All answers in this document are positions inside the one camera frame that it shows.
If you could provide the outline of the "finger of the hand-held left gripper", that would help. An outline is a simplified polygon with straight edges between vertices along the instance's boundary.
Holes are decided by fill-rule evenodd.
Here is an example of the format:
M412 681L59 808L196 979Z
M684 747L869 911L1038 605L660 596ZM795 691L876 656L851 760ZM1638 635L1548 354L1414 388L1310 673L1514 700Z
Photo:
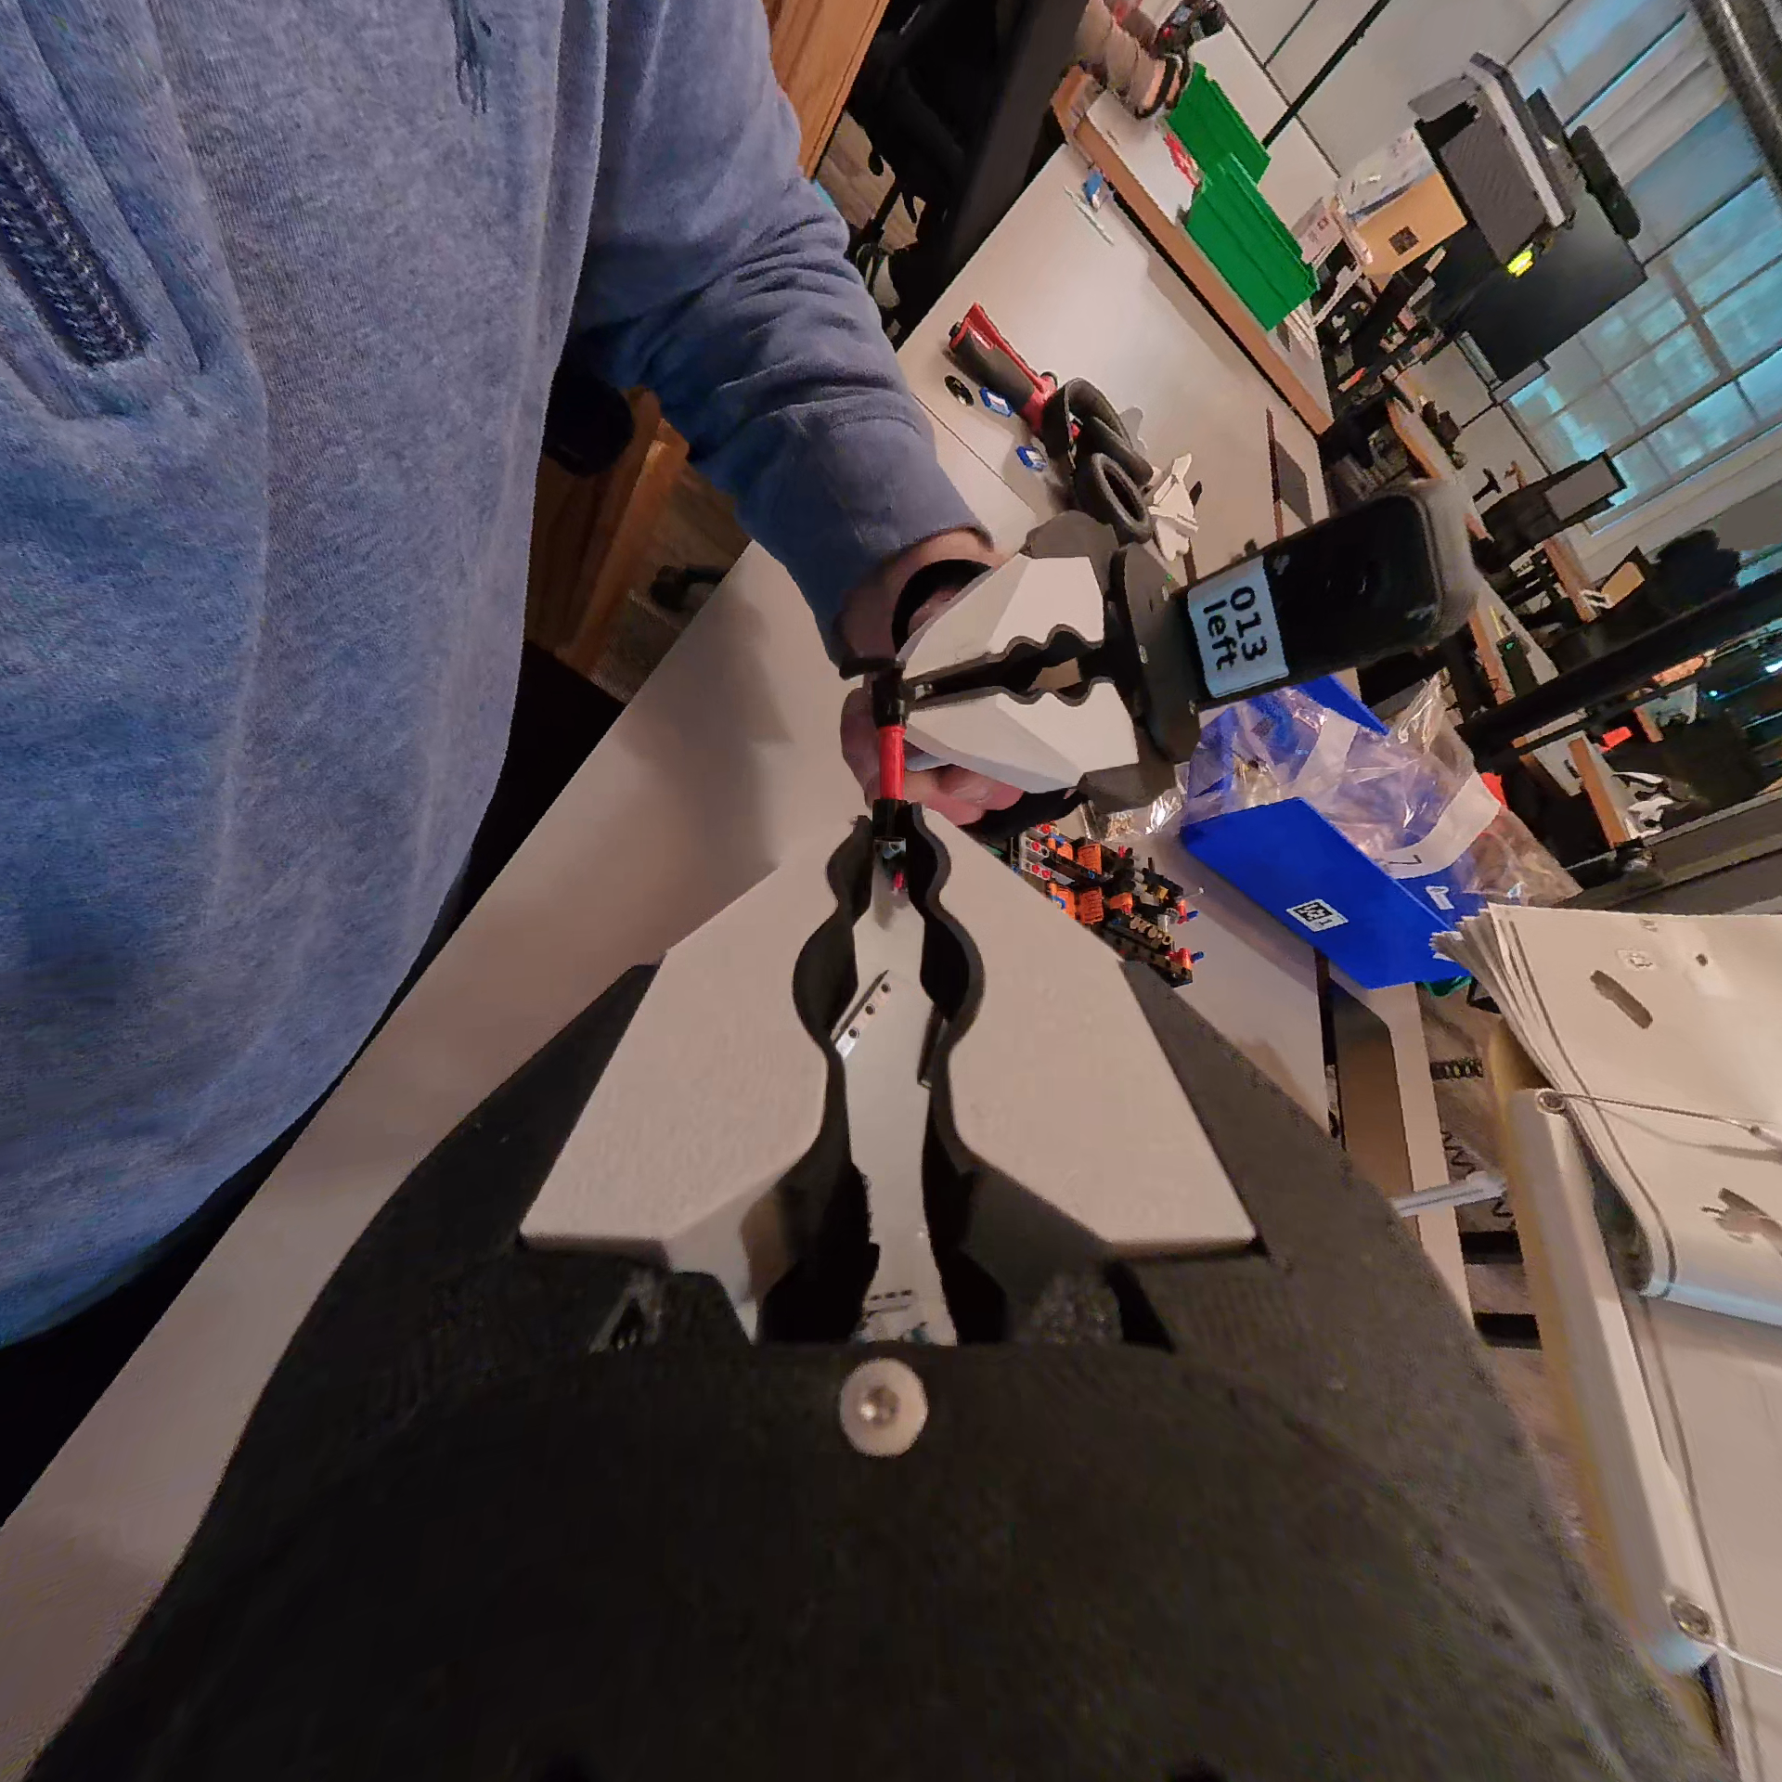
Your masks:
M900 645L903 681L938 681L1061 642L1064 656L1105 638L1105 591L1093 559L1016 551L977 573Z
M932 691L903 681L906 743L930 764L959 764L1008 787L1075 787L1093 771L1140 763L1140 739L1109 679L1075 689Z

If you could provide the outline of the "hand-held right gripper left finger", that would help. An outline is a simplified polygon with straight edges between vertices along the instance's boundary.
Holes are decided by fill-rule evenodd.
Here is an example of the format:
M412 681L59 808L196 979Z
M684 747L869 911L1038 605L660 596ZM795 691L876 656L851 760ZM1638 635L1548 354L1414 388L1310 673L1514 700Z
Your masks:
M827 824L672 946L521 1215L531 1251L706 1274L764 1341L857 1341L891 1194L891 968L874 827Z

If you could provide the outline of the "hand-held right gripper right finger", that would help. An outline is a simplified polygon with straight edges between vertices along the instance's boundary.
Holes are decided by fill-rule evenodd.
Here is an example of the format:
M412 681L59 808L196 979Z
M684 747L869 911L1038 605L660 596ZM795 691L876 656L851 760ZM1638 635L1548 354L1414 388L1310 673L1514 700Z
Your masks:
M1148 973L910 813L923 918L923 1223L955 1341L1008 1341L1059 1278L1229 1261L1259 1243L1160 1040L1186 1016Z

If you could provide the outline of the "person's left forearm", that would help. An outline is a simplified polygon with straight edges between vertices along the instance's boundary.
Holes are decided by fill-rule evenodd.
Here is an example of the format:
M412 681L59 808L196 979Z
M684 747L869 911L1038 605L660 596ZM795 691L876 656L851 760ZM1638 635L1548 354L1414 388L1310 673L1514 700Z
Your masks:
M578 320L615 387L651 391L746 535L788 569L834 659L846 596L903 545L986 538L938 462L834 210L788 148L648 133L596 187ZM967 562L915 573L934 588Z

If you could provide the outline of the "partly built lego model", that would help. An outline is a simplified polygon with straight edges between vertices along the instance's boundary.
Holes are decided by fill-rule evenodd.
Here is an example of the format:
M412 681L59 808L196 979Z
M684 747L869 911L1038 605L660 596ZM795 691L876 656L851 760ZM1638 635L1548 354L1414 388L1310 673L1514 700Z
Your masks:
M1186 988L1204 957L1179 929L1197 918L1186 887L1133 849L1070 841L1056 824L1020 829L1008 867L1124 962L1143 962L1169 988Z

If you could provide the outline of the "person's left hand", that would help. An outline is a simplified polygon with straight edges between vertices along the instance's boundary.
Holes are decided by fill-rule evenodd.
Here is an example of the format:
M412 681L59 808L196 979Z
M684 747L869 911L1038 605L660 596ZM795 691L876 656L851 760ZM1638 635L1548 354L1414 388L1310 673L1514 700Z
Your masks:
M934 586L927 615L941 612L955 591L977 570L995 569L999 551L973 527L952 527L903 545L885 559L867 581L861 581L844 602L834 621L834 649L841 656L889 656L896 654L891 617L903 582L932 562L967 562L968 570L955 573ZM848 691L841 710L841 753L857 780L867 802L879 796L879 742L867 691ZM968 827L992 813L1008 808L1022 790L995 780L982 771L941 763L903 776L903 796L923 802L956 827Z

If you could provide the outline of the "red and black tool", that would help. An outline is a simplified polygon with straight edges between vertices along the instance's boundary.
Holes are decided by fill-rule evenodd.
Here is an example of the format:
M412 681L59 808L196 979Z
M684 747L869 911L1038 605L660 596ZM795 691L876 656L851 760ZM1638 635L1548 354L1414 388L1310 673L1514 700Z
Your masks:
M989 388L1027 431L1042 431L1042 413L1059 382L1041 373L999 334L989 312L973 302L949 330L949 360L977 388Z

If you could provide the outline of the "black pole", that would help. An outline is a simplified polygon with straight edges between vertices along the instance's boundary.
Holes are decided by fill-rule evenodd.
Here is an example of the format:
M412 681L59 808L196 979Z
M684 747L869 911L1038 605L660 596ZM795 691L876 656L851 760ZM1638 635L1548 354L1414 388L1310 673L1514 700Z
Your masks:
M1629 695L1654 681L1657 673L1686 656L1740 642L1773 621L1777 621L1777 570L1727 588L1609 654L1585 659L1499 707L1469 715L1456 726L1456 742L1477 760L1515 753L1527 739L1545 734L1555 723L1589 712L1599 703L1626 703Z

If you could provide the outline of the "green plastic bin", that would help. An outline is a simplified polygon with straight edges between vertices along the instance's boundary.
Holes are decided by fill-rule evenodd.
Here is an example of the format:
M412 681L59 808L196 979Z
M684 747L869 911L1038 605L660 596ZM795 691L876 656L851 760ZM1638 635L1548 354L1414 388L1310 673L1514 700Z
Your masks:
M1201 171L1235 168L1257 185L1268 168L1268 148L1259 145L1235 101L1197 62L1163 124Z
M1259 326L1278 326L1315 294L1296 238L1231 160L1201 163L1183 230L1235 289Z

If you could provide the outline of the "black television screen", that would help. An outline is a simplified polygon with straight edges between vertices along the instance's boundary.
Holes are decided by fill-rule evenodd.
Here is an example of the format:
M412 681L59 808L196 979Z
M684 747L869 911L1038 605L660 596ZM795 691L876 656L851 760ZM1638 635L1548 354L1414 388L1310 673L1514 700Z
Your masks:
M1487 387L1510 387L1645 281L1633 251L1638 213L1588 127L1566 138L1585 175L1573 221L1514 273L1477 224L1439 265L1441 330L1466 344Z

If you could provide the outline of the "grey flat panel device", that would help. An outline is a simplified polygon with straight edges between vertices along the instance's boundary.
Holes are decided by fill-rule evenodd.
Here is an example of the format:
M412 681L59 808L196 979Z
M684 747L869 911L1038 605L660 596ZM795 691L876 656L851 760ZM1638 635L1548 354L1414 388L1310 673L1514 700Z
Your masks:
M1581 175L1566 138L1514 75L1477 52L1411 97L1414 130L1493 261L1533 259L1578 210Z

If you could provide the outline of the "open instruction booklet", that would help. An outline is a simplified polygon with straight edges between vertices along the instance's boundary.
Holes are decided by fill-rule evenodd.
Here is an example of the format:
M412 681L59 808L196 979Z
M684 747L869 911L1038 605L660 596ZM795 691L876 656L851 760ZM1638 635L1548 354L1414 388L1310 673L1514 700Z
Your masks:
M1485 903L1492 996L1636 1228L1638 1293L1777 1323L1777 913Z

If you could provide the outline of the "white book stand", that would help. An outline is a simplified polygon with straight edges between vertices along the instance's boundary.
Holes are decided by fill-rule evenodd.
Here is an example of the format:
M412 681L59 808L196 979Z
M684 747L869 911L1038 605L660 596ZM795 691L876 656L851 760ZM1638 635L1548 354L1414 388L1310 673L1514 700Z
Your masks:
M1619 1616L1705 1687L1738 1778L1777 1778L1777 1323L1638 1293L1633 1219L1505 1023L1427 1031L1456 1140L1506 1188Z

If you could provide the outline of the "person's blue sweater torso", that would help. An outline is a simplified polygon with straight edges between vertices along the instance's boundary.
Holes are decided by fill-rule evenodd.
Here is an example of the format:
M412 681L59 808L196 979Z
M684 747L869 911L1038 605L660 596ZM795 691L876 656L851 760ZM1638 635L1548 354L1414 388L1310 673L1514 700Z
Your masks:
M6 1346L151 1266L424 953L648 133L795 156L758 4L3 4Z

